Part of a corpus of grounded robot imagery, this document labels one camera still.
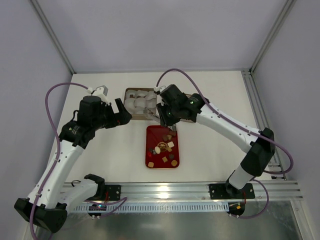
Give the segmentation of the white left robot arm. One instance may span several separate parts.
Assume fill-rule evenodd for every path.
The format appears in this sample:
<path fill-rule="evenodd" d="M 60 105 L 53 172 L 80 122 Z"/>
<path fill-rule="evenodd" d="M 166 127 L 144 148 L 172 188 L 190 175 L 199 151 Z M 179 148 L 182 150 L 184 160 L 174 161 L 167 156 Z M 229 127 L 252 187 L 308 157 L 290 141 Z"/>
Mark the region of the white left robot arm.
<path fill-rule="evenodd" d="M 18 198 L 14 209 L 32 225 L 52 234 L 64 225 L 68 213 L 85 200 L 101 200 L 106 196 L 105 180 L 87 174 L 79 185 L 61 194 L 62 187 L 77 159 L 100 129 L 126 125 L 132 115 L 120 98 L 115 99 L 118 112 L 98 96 L 85 96 L 74 111 L 76 120 L 65 124 L 58 137 L 56 153 L 40 181 L 26 198 Z"/>

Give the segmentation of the brown oval chocolate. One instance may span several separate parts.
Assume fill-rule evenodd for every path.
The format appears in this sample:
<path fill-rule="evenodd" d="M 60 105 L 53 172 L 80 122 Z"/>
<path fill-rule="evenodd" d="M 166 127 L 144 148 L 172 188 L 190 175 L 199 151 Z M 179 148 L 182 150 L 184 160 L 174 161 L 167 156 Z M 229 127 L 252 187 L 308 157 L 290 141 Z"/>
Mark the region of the brown oval chocolate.
<path fill-rule="evenodd" d="M 167 135 L 163 135 L 163 136 L 162 136 L 162 139 L 163 139 L 164 141 L 167 141 L 169 138 L 168 138 Z"/>

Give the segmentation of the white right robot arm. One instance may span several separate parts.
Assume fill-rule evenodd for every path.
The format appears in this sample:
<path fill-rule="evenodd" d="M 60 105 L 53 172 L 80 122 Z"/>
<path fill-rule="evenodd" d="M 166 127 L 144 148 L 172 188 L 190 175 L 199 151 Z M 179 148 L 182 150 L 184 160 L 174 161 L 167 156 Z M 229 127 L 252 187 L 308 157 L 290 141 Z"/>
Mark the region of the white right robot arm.
<path fill-rule="evenodd" d="M 248 127 L 214 109 L 213 104 L 201 94 L 187 96 L 174 84 L 158 86 L 153 90 L 161 98 L 156 105 L 161 126 L 170 127 L 180 120 L 189 120 L 214 130 L 245 153 L 240 165 L 224 184 L 231 198 L 240 198 L 245 185 L 261 176 L 274 156 L 274 132 L 268 128 L 259 130 Z"/>

